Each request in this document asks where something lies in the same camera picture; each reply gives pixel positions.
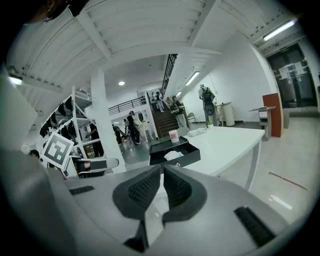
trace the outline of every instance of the white wall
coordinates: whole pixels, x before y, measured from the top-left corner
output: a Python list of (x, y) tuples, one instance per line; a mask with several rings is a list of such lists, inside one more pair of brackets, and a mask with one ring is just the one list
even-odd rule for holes
[(23, 145), (21, 147), (21, 151), (25, 154), (29, 153), (31, 149), (38, 150), (39, 154), (42, 153), (44, 147), (44, 139), (39, 134), (37, 130), (29, 131), (28, 135), (26, 136)]
[(315, 86), (315, 93), (317, 96), (318, 111), (320, 113), (320, 97), (319, 97), (319, 93), (317, 90), (317, 87), (320, 86), (320, 80), (318, 78), (318, 75), (320, 74), (320, 58), (319, 58), (315, 48), (308, 41), (307, 38), (301, 39), (298, 42), (298, 45), (300, 46), (301, 51), (303, 52), (303, 55), (306, 58), (306, 61), (308, 62), (308, 65), (310, 68), (313, 83)]
[(12, 86), (5, 65), (0, 67), (0, 149), (21, 150), (38, 114)]
[(209, 75), (206, 75), (189, 85), (186, 93), (182, 92), (181, 101), (186, 106), (187, 114), (193, 112), (197, 121), (205, 121), (198, 95), (199, 85), (204, 84), (213, 92), (216, 91), (219, 103), (232, 102), (236, 121), (256, 122), (258, 114), (249, 111), (264, 106), (263, 95), (277, 92), (268, 63), (240, 32), (236, 32), (222, 52), (219, 64), (209, 72), (213, 83)]
[(108, 104), (108, 108), (113, 106), (119, 105), (124, 102), (128, 102), (138, 98), (137, 90), (136, 89), (128, 89), (118, 92), (116, 94), (107, 95), (106, 100)]
[[(107, 96), (106, 100), (107, 100), (108, 108), (111, 108), (111, 107), (114, 107), (114, 106), (119, 105), (121, 103), (128, 102), (128, 101), (131, 101), (131, 100), (134, 100), (137, 98), (138, 98), (138, 94), (137, 94), (136, 89), (128, 89), (128, 90), (123, 90), (120, 93), (116, 93), (111, 96)], [(95, 119), (92, 105), (87, 107), (84, 112), (88, 115), (88, 117), (90, 119)]]

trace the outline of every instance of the white floor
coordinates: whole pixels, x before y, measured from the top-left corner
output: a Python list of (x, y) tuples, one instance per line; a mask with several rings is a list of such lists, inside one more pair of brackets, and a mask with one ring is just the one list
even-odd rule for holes
[[(252, 151), (220, 177), (244, 187), (251, 158)], [(311, 211), (319, 188), (320, 118), (290, 118), (289, 128), (281, 138), (271, 137), (262, 142), (259, 167), (250, 192), (291, 224)], [(166, 201), (160, 198), (153, 203), (161, 204), (163, 209)], [(154, 206), (146, 213), (150, 244), (161, 232), (162, 213)]]

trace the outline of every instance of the open drawer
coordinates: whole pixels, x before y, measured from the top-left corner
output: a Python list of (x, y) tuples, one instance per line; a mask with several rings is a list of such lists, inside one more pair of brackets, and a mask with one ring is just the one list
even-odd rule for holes
[[(165, 159), (165, 155), (171, 151), (181, 152), (183, 156), (167, 161)], [(149, 153), (149, 165), (160, 164), (162, 167), (164, 165), (177, 165), (180, 167), (185, 167), (201, 159), (200, 150), (191, 145), (184, 137), (179, 137), (179, 142), (177, 143), (172, 143), (171, 140), (168, 140), (152, 145)]]

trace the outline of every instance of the white ceiling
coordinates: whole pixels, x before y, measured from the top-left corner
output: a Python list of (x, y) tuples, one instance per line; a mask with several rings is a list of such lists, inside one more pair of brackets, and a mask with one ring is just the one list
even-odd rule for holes
[[(48, 23), (24, 26), (6, 65), (31, 79), (19, 90), (46, 118), (72, 86), (90, 87), (94, 69), (105, 71), (113, 94), (161, 83), (163, 56), (179, 54), (187, 63), (175, 83), (183, 84), (219, 57), (235, 31), (258, 45), (275, 23), (289, 18), (272, 0), (90, 0), (77, 17), (65, 10)], [(118, 86), (120, 80), (126, 85)]]

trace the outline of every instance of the balcony railing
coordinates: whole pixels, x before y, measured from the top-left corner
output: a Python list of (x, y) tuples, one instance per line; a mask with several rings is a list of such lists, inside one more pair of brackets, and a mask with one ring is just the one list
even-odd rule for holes
[(131, 109), (133, 109), (135, 107), (142, 106), (142, 105), (145, 105), (145, 104), (147, 104), (145, 96), (142, 96), (140, 98), (135, 98), (135, 99), (126, 101), (124, 103), (121, 103), (119, 105), (110, 107), (109, 108), (109, 115), (112, 116), (112, 115), (115, 115), (117, 113), (120, 113), (120, 112), (123, 112), (123, 111), (128, 111), (128, 110), (131, 110)]
[(165, 95), (166, 89), (169, 83), (169, 79), (172, 73), (172, 70), (174, 69), (174, 65), (176, 62), (178, 54), (169, 54), (168, 61), (166, 62), (165, 72), (164, 72), (164, 78), (162, 82), (162, 88), (161, 93), (162, 95)]

